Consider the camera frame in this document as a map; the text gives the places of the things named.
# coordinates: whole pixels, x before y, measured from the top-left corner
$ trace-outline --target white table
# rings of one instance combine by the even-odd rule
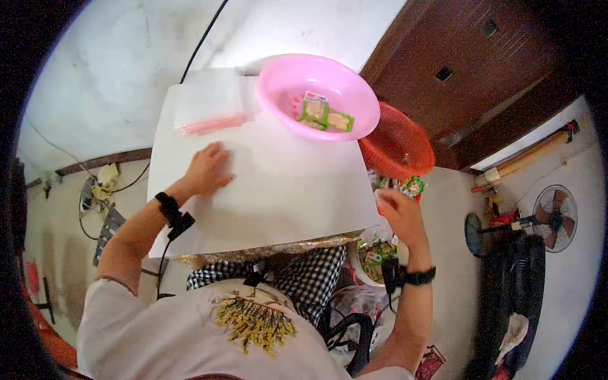
[[[210,142],[232,150],[236,179],[212,199],[193,197],[182,211],[196,223],[176,239],[167,257],[211,254],[309,240],[378,225],[365,164],[356,141],[316,142],[289,132],[257,103],[257,77],[243,78],[254,120],[203,136],[182,136],[173,114],[180,86],[165,99],[154,138],[148,199],[186,171]],[[165,227],[150,257],[160,257]]]

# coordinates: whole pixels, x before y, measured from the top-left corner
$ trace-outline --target black and white checkered apron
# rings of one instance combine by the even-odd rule
[[[294,303],[303,318],[317,326],[325,305],[329,302],[346,258],[346,247],[313,249],[294,255],[284,270],[275,274],[271,286]],[[246,278],[259,260],[245,263],[220,261],[208,264],[188,276],[186,288],[198,289],[228,278]]]

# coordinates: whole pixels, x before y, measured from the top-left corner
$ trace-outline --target person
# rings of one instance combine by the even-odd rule
[[[178,206],[211,197],[233,177],[220,143],[197,152],[186,174],[165,193]],[[431,268],[417,202],[394,191],[377,201],[409,248],[409,273]],[[348,379],[316,330],[335,290],[344,247],[296,255],[271,286],[243,284],[250,263],[207,266],[188,278],[185,294],[148,306],[137,297],[142,259],[167,223],[151,200],[112,237],[86,294],[78,329],[80,371],[94,379]],[[406,284],[395,327],[362,379],[413,379],[432,319],[430,284]]]

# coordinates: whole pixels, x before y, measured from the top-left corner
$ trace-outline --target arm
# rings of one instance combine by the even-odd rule
[[[186,174],[165,193],[174,197],[179,207],[193,195],[213,196],[232,180],[231,176],[222,174],[228,157],[229,152],[223,150],[220,143],[210,144],[194,155]],[[103,250],[97,278],[114,278],[137,294],[142,260],[167,223],[159,206],[159,201],[152,199],[120,227]]]
[[[380,194],[378,208],[399,240],[410,252],[407,272],[426,272],[431,268],[430,247],[420,206],[413,199],[387,190]],[[414,286],[406,284],[401,290],[399,308],[393,332],[361,374],[384,367],[403,367],[412,374],[426,349],[430,337],[433,316],[433,288],[431,284]]]

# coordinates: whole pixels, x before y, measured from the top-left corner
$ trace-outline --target hand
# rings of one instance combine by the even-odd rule
[[[421,245],[428,246],[420,205],[396,190],[382,190],[376,202],[393,232],[411,250]]]
[[[230,157],[220,142],[214,142],[192,157],[186,174],[174,186],[186,198],[193,195],[213,196],[220,188],[229,184],[234,176],[224,174],[224,164]]]

